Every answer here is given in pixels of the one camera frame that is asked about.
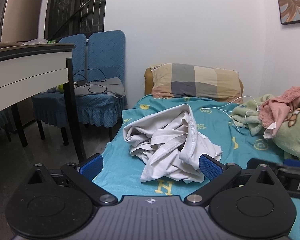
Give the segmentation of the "brown cardboard box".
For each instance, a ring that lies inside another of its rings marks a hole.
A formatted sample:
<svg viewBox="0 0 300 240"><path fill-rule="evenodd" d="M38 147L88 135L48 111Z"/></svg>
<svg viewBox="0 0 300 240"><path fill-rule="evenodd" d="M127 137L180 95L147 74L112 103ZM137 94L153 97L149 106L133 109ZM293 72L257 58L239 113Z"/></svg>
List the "brown cardboard box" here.
<svg viewBox="0 0 300 240"><path fill-rule="evenodd" d="M42 0L6 0L1 22L2 42L27 42L38 37Z"/></svg>

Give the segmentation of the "green fleece cartoon blanket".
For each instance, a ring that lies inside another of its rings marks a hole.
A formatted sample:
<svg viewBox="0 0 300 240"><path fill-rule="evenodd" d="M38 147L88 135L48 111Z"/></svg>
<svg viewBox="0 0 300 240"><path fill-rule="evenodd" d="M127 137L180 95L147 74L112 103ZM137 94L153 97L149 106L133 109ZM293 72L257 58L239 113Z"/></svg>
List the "green fleece cartoon blanket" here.
<svg viewBox="0 0 300 240"><path fill-rule="evenodd" d="M230 117L238 127L249 129L275 143L286 158L300 160L300 93L287 92L275 97L265 94L232 110Z"/></svg>

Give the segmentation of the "white cotton pants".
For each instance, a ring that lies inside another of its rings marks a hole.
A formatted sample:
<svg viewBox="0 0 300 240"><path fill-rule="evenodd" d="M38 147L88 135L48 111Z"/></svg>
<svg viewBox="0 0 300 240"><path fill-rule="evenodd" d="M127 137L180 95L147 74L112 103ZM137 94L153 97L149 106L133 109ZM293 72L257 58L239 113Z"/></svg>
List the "white cotton pants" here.
<svg viewBox="0 0 300 240"><path fill-rule="evenodd" d="M222 149L200 133L188 104L178 105L145 116L123 129L123 138L130 145L130 154L145 166L141 182L167 177L185 183L202 183L205 176L199 159L207 154L220 160Z"/></svg>

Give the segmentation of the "white black desk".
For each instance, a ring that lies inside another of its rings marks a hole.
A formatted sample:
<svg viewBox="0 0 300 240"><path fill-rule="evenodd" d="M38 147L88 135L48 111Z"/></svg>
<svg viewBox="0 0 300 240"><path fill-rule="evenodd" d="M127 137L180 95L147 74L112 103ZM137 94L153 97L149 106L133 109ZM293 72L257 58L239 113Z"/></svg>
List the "white black desk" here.
<svg viewBox="0 0 300 240"><path fill-rule="evenodd" d="M72 51L74 44L0 43L0 111L11 107L22 146L28 145L21 124L18 102L44 90L63 85L66 117L78 161L87 157L79 125L74 92Z"/></svg>

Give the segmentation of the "blue covered chair left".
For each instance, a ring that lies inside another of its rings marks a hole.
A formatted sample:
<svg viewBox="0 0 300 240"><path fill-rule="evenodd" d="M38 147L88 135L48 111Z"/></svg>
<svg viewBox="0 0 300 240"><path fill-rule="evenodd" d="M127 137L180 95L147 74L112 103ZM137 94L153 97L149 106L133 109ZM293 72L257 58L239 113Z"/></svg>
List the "blue covered chair left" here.
<svg viewBox="0 0 300 240"><path fill-rule="evenodd" d="M77 34L62 38L59 43L71 43L75 45L72 50L72 70L74 81L84 80L85 57L86 57L86 36Z"/></svg>

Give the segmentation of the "blue covered chair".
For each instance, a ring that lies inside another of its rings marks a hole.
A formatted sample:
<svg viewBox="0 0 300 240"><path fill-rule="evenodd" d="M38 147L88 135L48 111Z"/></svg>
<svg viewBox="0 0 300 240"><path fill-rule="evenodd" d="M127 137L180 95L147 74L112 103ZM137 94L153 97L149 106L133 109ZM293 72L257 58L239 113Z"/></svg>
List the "blue covered chair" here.
<svg viewBox="0 0 300 240"><path fill-rule="evenodd" d="M72 70L74 81L84 80L85 57L86 57L86 36L77 34L62 38L59 43L71 43L75 45L72 50Z"/></svg>
<svg viewBox="0 0 300 240"><path fill-rule="evenodd" d="M125 83L125 48L126 37L120 30L93 33L86 37L86 57L84 80L74 81L75 88L91 81L105 81L118 77ZM113 127L121 119L121 112L127 105L126 96L115 98L111 95L75 96L79 122L82 124L103 126L113 139ZM45 139L43 124L61 129L64 144L68 144L64 94L53 87L31 98L34 116L39 134Z"/></svg>

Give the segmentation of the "yellow green toy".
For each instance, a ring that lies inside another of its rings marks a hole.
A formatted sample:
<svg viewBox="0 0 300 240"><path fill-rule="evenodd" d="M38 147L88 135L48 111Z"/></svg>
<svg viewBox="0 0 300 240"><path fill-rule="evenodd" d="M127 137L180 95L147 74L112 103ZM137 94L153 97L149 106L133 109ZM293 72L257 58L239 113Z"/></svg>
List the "yellow green toy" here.
<svg viewBox="0 0 300 240"><path fill-rule="evenodd" d="M59 92L63 93L63 92L64 92L63 84L58 85L58 86L57 86L57 90L58 90Z"/></svg>

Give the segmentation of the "pink fuzzy garment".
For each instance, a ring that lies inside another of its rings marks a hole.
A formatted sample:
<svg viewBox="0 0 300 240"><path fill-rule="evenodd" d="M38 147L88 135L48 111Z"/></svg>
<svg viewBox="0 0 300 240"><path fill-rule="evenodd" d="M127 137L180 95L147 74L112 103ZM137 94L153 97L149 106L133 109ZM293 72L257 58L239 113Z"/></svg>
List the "pink fuzzy garment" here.
<svg viewBox="0 0 300 240"><path fill-rule="evenodd" d="M266 100L259 107L259 119L265 128L264 138L272 139L276 136L281 125L287 121L295 124L295 111L300 112L300 86L291 87L281 96Z"/></svg>

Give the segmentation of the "blue covered chair right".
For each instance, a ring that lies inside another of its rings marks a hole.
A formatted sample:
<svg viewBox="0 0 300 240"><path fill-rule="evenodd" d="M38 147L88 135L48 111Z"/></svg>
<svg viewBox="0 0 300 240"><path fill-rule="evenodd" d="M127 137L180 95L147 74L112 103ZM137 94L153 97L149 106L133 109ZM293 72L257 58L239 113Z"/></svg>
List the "blue covered chair right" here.
<svg viewBox="0 0 300 240"><path fill-rule="evenodd" d="M126 37L120 30L93 33L86 37L86 57L84 80L74 81L75 88L91 81L105 81L118 77L125 83L125 48ZM127 105L126 96L115 98L111 95L75 96L79 122L82 124L103 126L113 139L113 127L121 119L121 112ZM64 94L53 87L31 98L34 116L39 134L45 139L43 124L61 129L64 144L68 144Z"/></svg>

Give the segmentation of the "dark barred window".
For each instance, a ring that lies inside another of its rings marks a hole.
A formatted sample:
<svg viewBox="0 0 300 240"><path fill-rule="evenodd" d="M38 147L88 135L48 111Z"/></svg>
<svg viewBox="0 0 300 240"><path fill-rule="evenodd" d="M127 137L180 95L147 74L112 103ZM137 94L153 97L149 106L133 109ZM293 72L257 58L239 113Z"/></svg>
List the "dark barred window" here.
<svg viewBox="0 0 300 240"><path fill-rule="evenodd" d="M105 9L106 0L48 0L44 38L103 32Z"/></svg>

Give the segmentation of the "grey folded cloth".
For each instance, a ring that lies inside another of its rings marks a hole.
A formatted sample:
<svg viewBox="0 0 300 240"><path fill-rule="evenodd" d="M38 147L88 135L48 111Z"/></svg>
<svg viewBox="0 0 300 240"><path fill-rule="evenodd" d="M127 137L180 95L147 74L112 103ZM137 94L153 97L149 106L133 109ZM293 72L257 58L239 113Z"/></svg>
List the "grey folded cloth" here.
<svg viewBox="0 0 300 240"><path fill-rule="evenodd" d="M125 88L118 77L112 77L105 81L91 81L85 85L75 88L75 96L107 94L115 98L122 98L126 95Z"/></svg>

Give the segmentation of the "plaid beige grey pillow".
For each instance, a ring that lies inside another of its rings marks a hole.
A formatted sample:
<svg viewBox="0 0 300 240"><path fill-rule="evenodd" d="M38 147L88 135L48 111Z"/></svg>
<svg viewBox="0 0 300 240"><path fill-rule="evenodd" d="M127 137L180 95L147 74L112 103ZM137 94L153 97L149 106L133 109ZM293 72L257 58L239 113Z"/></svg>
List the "plaid beige grey pillow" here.
<svg viewBox="0 0 300 240"><path fill-rule="evenodd" d="M162 63L145 72L145 90L155 98L187 96L230 102L243 94L238 72L181 63Z"/></svg>

